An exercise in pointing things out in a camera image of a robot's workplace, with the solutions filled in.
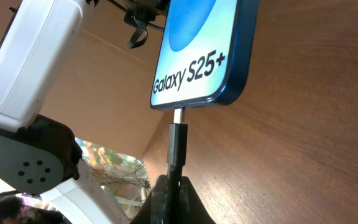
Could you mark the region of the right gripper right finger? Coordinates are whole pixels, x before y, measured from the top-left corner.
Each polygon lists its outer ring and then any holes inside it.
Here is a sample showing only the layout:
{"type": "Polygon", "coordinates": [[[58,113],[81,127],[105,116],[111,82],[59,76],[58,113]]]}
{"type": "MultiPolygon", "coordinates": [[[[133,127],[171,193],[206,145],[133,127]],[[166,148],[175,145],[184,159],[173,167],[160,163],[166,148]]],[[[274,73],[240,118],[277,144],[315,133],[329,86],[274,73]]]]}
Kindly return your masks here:
{"type": "Polygon", "coordinates": [[[215,224],[196,193],[190,179],[183,176],[180,183],[181,220],[184,224],[215,224]]]}

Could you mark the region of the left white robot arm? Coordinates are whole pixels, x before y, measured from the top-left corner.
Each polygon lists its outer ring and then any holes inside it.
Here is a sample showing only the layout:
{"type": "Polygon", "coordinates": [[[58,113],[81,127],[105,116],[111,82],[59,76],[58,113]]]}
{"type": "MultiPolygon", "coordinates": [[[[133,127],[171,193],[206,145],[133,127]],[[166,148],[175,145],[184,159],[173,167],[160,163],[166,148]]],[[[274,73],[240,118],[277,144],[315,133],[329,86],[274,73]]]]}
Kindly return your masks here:
{"type": "Polygon", "coordinates": [[[127,223],[94,179],[71,129],[40,109],[96,1],[25,0],[0,42],[0,179],[72,223],[127,223]]]}

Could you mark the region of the blue Galaxy smartphone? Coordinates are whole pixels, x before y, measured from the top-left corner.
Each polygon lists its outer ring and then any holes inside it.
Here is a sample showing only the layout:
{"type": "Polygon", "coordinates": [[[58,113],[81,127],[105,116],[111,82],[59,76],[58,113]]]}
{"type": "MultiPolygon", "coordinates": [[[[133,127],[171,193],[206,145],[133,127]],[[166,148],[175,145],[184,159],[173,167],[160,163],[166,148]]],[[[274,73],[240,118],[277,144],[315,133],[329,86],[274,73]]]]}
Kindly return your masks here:
{"type": "Polygon", "coordinates": [[[244,90],[258,0],[170,2],[150,107],[229,105],[244,90]]]}

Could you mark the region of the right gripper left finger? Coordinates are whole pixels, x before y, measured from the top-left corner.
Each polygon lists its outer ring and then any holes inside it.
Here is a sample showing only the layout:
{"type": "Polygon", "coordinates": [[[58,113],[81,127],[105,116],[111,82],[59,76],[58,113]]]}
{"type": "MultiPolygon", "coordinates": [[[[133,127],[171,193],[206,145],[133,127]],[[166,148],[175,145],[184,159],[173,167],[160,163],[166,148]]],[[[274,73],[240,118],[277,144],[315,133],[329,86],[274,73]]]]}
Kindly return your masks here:
{"type": "Polygon", "coordinates": [[[166,223],[167,176],[158,176],[156,183],[139,213],[130,224],[164,224],[166,223]]]}

